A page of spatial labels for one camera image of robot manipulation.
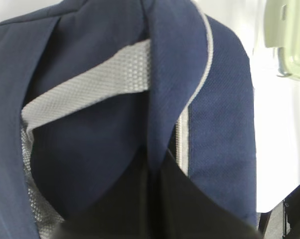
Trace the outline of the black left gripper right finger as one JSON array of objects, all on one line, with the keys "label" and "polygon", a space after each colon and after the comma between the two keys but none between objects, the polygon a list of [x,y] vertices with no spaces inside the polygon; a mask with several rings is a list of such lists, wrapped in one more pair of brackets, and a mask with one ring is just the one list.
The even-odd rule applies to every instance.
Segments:
[{"label": "black left gripper right finger", "polygon": [[300,239],[300,185],[281,203],[259,213],[258,231],[263,239]]}]

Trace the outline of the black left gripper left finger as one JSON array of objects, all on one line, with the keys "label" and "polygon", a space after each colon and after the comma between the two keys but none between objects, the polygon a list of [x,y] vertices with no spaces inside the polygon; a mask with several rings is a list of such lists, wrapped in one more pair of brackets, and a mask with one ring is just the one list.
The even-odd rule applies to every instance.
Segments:
[{"label": "black left gripper left finger", "polygon": [[168,152],[154,180],[140,149],[94,204],[59,224],[55,239],[257,239],[256,230],[204,195]]}]

